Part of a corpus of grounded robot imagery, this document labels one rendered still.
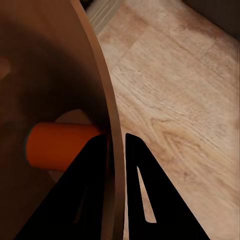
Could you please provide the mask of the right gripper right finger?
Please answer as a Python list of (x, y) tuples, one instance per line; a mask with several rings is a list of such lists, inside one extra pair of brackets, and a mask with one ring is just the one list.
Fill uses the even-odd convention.
[[(126, 133), (129, 240), (210, 240), (145, 142)], [(145, 219), (139, 167), (156, 223)]]

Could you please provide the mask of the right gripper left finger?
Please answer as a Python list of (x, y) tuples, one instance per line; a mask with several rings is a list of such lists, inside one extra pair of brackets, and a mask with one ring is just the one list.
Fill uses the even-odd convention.
[(107, 150), (91, 138), (13, 240), (101, 240)]

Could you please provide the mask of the trash can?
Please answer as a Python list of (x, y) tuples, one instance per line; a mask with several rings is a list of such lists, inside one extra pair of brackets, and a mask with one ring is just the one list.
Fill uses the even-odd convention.
[(0, 240), (14, 240), (64, 174), (33, 168), (25, 159), (24, 138), (39, 122), (111, 129), (115, 171), (105, 174), (100, 240), (123, 240), (120, 118), (102, 48), (80, 0), (0, 0)]

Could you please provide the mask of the can of soda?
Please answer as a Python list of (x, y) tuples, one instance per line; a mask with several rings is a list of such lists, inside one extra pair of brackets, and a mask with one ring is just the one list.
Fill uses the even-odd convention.
[(22, 151), (35, 169), (65, 172), (90, 139), (106, 133), (106, 171), (115, 171), (112, 130), (105, 125), (40, 121), (24, 137)]

